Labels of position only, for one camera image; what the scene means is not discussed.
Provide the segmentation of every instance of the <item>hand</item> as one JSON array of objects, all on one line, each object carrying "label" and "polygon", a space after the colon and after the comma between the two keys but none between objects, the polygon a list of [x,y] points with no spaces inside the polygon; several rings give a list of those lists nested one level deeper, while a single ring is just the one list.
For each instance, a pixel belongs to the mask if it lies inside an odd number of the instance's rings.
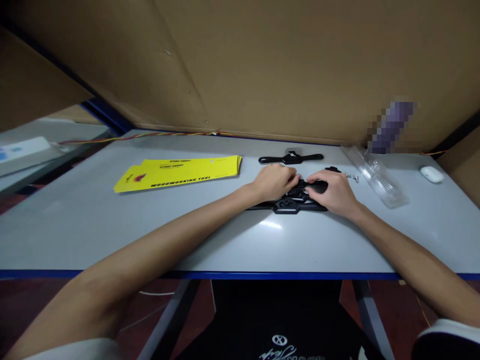
[{"label": "hand", "polygon": [[306,181],[313,183],[323,180],[328,183],[328,188],[323,194],[307,187],[306,191],[310,198],[323,205],[332,213],[351,219],[361,208],[361,204],[355,198],[345,174],[330,170],[320,170],[310,175]]},{"label": "hand", "polygon": [[247,186],[258,196],[258,202],[278,200],[299,183],[301,175],[294,167],[270,164],[260,170]]}]

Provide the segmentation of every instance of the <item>floor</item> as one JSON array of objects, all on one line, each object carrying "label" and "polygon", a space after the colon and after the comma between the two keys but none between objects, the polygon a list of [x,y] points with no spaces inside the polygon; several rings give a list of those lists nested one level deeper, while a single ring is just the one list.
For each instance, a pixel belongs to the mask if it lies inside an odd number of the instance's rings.
[{"label": "floor", "polygon": [[[39,189],[52,180],[54,179],[43,179],[34,187]],[[0,215],[27,197],[28,195],[15,194],[3,199]],[[0,359],[67,281],[68,279],[52,278],[0,279]],[[150,294],[171,293],[178,284],[179,280],[158,279],[142,291]],[[471,281],[470,284],[480,291],[480,281]],[[409,360],[417,335],[433,324],[437,316],[403,281],[372,280],[369,285],[395,359]],[[134,297],[116,338],[125,359],[137,358],[170,297],[171,295],[141,293]],[[342,283],[340,303],[361,327],[353,285],[349,280]],[[175,359],[205,329],[214,314],[210,281],[202,280],[171,359]]]}]

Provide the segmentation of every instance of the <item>clear plastic packaging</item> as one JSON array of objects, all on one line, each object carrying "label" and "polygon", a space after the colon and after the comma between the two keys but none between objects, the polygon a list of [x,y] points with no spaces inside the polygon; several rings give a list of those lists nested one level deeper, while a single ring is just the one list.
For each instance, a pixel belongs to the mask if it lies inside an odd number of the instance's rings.
[{"label": "clear plastic packaging", "polygon": [[409,203],[400,186],[387,175],[385,165],[365,148],[352,145],[342,146],[341,150],[387,207],[393,209]]}]

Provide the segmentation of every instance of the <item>yellow booklet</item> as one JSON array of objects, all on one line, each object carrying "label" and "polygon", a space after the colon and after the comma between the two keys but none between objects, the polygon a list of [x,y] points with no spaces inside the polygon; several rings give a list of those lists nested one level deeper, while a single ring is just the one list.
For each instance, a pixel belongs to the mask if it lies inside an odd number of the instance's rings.
[{"label": "yellow booklet", "polygon": [[235,176],[241,156],[204,159],[144,160],[123,174],[113,190],[116,193],[163,188]]}]

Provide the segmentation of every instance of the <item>red and yellow wire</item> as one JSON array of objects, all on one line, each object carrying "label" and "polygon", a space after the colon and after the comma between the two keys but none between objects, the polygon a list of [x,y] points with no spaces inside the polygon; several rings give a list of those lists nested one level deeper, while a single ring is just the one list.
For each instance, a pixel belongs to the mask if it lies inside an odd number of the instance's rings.
[{"label": "red and yellow wire", "polygon": [[133,135],[130,137],[110,137],[110,138],[101,138],[89,141],[83,140],[68,140],[59,142],[60,145],[82,145],[82,144],[98,144],[98,143],[109,143],[112,141],[125,141],[136,138],[143,138],[149,136],[191,136],[191,135],[227,135],[234,137],[235,135],[224,132],[224,131],[214,131],[214,132],[147,132],[143,134]]}]

